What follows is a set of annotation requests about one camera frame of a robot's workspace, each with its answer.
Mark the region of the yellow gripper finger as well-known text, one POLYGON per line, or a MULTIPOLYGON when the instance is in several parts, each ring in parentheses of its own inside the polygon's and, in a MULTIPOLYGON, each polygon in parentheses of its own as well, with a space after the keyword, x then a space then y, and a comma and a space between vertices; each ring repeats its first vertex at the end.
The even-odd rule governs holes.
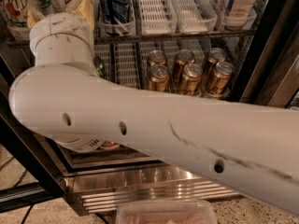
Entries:
POLYGON ((92 0, 71 0, 66 6, 67 13, 79 16, 94 30, 94 13, 92 0))
POLYGON ((36 10, 29 10, 27 12, 27 26, 32 28, 35 26, 39 21, 44 18, 44 15, 36 10))

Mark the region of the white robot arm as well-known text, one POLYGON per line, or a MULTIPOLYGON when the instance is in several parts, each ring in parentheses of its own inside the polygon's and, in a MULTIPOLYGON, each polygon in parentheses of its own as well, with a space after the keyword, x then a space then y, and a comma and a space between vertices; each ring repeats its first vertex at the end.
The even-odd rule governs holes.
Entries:
POLYGON ((299 214, 299 112, 104 80, 93 66, 92 20, 56 13, 31 28, 36 63, 8 96, 22 125, 71 150, 115 141, 299 214))

